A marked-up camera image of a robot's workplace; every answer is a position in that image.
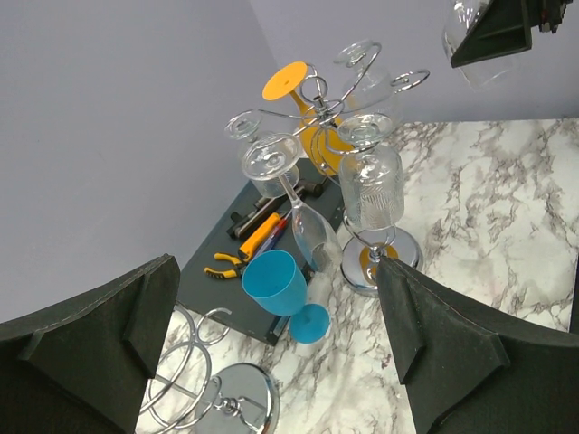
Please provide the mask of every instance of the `pen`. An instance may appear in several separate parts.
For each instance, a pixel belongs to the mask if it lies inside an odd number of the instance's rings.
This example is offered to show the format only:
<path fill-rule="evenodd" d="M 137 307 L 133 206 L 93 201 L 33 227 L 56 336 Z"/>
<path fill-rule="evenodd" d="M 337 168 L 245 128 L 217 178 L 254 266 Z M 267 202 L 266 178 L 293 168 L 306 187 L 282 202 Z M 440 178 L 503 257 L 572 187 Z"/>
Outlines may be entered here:
<path fill-rule="evenodd" d="M 288 226 L 288 220 L 290 219 L 290 216 L 291 213 L 288 212 L 275 226 L 275 228 L 273 228 L 273 231 L 271 231 L 270 236 L 266 238 L 263 244 L 257 249 L 255 254 L 253 255 L 254 259 L 260 256 L 264 251 L 271 250 L 275 247 L 276 243 L 281 238 L 281 235 L 283 235 L 283 232 L 286 230 L 286 227 Z"/>

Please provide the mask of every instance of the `gray wall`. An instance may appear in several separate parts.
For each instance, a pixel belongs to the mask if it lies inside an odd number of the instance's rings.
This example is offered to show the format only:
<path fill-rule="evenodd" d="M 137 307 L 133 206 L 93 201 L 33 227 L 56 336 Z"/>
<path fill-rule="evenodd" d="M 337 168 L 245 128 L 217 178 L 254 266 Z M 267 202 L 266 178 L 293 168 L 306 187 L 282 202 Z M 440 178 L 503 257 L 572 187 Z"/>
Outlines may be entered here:
<path fill-rule="evenodd" d="M 493 120 L 579 116 L 579 5 L 567 7 L 557 34 L 533 31 L 522 71 L 493 90 L 473 93 L 441 46 L 450 0 L 251 0 L 279 66 L 315 63 L 338 96 L 346 69 L 332 64 L 345 46 L 365 38 L 383 45 L 388 69 L 432 71 L 401 98 L 409 120 Z"/>
<path fill-rule="evenodd" d="M 223 126 L 275 70 L 247 2 L 0 0 L 0 322 L 184 266 L 245 183 Z"/>

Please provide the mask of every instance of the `round metal base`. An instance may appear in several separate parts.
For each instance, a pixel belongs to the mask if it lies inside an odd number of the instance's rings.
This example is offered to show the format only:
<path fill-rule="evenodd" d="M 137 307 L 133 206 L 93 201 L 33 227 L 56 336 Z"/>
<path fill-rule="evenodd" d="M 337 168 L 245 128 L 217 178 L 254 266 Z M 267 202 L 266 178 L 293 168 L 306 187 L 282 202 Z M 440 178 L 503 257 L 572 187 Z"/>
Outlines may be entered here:
<path fill-rule="evenodd" d="M 360 237 L 369 243 L 384 242 L 392 228 L 381 231 L 362 231 Z M 394 242 L 388 247 L 388 257 L 398 258 L 402 262 L 420 270 L 422 254 L 414 237 L 405 230 L 396 228 Z M 369 249 L 360 241 L 352 238 L 344 248 L 342 259 L 342 274 L 354 292 L 365 297 L 378 297 L 378 288 L 372 279 L 366 275 L 366 267 L 371 262 Z"/>
<path fill-rule="evenodd" d="M 271 434 L 280 414 L 280 398 L 271 377 L 261 368 L 249 363 L 237 363 L 218 372 L 221 378 L 221 396 L 235 399 L 241 404 L 241 414 L 252 430 L 244 425 L 239 412 L 225 408 L 211 409 L 195 425 L 199 434 Z M 196 415 L 203 412 L 198 408 Z"/>

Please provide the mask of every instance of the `yellow-handled pliers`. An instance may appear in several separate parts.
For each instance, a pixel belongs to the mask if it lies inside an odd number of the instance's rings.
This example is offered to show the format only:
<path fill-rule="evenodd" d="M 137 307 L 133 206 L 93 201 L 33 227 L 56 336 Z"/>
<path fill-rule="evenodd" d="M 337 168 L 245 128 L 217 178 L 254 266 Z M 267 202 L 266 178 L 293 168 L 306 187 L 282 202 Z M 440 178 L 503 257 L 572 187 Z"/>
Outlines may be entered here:
<path fill-rule="evenodd" d="M 219 269 L 210 269 L 209 267 L 205 267 L 204 272 L 210 278 L 240 278 L 243 274 L 243 269 L 247 266 L 247 262 L 242 262 L 239 258 L 228 255 L 227 253 L 215 253 L 214 259 L 227 260 L 231 262 L 233 264 L 233 269 L 220 271 Z"/>

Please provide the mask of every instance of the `blue plastic wine glass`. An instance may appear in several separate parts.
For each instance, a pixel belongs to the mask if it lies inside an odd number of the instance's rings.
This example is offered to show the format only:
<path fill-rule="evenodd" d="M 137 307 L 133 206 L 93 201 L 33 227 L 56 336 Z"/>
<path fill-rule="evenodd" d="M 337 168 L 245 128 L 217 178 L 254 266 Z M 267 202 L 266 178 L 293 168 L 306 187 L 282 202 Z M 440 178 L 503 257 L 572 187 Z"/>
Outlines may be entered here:
<path fill-rule="evenodd" d="M 243 290 L 273 315 L 291 316 L 289 333 L 302 344 L 312 344 L 329 329 L 329 313 L 306 304 L 308 284 L 293 257 L 270 250 L 250 262 L 243 272 Z"/>

